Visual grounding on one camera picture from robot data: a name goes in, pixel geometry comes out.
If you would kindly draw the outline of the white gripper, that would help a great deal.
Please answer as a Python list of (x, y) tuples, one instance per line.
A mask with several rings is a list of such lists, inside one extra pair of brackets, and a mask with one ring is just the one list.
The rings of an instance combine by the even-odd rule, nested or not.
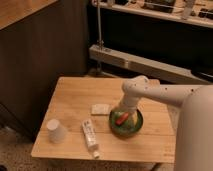
[(119, 102), (118, 107), (113, 107), (110, 111), (110, 118), (114, 119), (118, 116), (119, 109), (122, 111), (126, 111), (129, 113), (133, 113), (130, 116), (130, 121), (133, 126), (137, 124), (138, 115), (137, 115), (137, 106), (138, 106), (139, 98), (133, 97), (124, 94), (122, 99)]

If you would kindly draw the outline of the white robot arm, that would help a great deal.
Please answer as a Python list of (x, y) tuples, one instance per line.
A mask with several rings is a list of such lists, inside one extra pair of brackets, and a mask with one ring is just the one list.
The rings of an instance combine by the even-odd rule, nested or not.
[(132, 136), (141, 129), (142, 97), (180, 107), (174, 171), (213, 171), (213, 84), (151, 85), (147, 77), (137, 76), (125, 80), (122, 90), (109, 116), (115, 134)]

